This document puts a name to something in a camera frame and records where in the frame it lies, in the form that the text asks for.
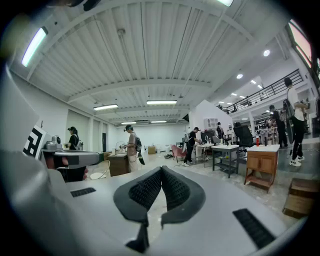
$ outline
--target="woman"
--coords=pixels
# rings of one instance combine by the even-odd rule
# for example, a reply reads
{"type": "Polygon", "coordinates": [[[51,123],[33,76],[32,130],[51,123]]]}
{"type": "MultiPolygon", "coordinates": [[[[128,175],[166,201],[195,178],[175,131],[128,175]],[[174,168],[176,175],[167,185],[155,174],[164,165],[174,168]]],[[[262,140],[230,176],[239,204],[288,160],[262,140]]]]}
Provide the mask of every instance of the woman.
{"type": "Polygon", "coordinates": [[[70,131],[71,136],[69,139],[69,143],[64,145],[66,148],[69,148],[70,150],[77,150],[77,145],[79,143],[78,131],[74,126],[68,128],[68,131],[70,131]]]}

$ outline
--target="wooden cabinet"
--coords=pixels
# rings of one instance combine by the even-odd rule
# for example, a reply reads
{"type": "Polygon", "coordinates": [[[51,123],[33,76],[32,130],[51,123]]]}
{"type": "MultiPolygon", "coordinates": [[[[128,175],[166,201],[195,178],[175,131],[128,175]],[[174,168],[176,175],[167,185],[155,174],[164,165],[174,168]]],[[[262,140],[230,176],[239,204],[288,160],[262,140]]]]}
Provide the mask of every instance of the wooden cabinet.
{"type": "Polygon", "coordinates": [[[256,151],[249,151],[248,149],[244,184],[252,182],[267,187],[267,191],[269,191],[276,177],[278,148],[276,147],[274,151],[263,151],[263,149],[260,148],[255,148],[255,150],[256,151]],[[254,176],[256,171],[271,174],[270,179],[262,179],[254,176]]]}

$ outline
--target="railing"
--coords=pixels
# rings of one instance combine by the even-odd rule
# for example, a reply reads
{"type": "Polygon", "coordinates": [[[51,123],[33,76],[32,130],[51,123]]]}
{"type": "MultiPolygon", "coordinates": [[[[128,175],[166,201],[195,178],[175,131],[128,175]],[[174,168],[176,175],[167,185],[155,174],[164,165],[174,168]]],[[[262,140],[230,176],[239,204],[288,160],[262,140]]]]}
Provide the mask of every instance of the railing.
{"type": "Polygon", "coordinates": [[[250,96],[247,96],[244,99],[239,100],[238,102],[234,103],[233,105],[228,106],[227,114],[234,113],[239,110],[243,110],[248,106],[252,106],[254,104],[257,104],[261,101],[264,101],[268,99],[269,97],[276,95],[280,92],[283,92],[287,89],[285,85],[285,78],[290,78],[292,81],[292,85],[296,85],[303,81],[302,76],[299,73],[299,69],[296,69],[295,71],[291,72],[290,74],[286,75],[285,77],[279,79],[278,81],[274,82],[273,84],[269,85],[268,87],[265,87],[261,89],[260,91],[251,94],[250,96]]]}

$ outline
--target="black pants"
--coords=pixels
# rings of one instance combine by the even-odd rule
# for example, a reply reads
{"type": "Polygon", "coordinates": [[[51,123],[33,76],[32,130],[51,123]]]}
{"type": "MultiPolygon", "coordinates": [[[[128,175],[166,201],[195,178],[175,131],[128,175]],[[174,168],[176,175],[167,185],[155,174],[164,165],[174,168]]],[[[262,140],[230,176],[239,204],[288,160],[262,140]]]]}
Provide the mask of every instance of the black pants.
{"type": "Polygon", "coordinates": [[[192,162],[191,154],[193,149],[194,147],[190,146],[189,143],[186,144],[186,155],[183,161],[184,163],[186,163],[187,161],[192,162]]]}
{"type": "Polygon", "coordinates": [[[305,134],[305,122],[298,120],[295,116],[292,117],[293,122],[293,132],[294,132],[294,145],[292,152],[292,160],[299,157],[302,157],[302,140],[304,139],[305,134]]]}
{"type": "Polygon", "coordinates": [[[282,147],[282,142],[284,146],[288,146],[287,136],[286,136],[286,125],[283,121],[277,121],[276,122],[278,127],[278,134],[279,134],[279,145],[282,147]]]}

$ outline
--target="black shirt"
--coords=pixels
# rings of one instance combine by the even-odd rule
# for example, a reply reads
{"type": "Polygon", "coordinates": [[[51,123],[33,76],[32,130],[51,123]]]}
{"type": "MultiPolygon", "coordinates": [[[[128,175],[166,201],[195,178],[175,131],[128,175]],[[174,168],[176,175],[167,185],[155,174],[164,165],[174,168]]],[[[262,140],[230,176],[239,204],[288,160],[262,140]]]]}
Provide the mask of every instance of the black shirt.
{"type": "Polygon", "coordinates": [[[194,131],[192,131],[189,134],[189,145],[191,147],[193,147],[195,145],[195,143],[196,143],[194,138],[196,138],[196,133],[194,131]]]}
{"type": "Polygon", "coordinates": [[[77,135],[75,134],[72,134],[70,139],[69,139],[69,143],[71,143],[71,146],[70,146],[70,150],[77,150],[76,149],[76,146],[78,145],[78,142],[79,142],[79,138],[77,135]]]}

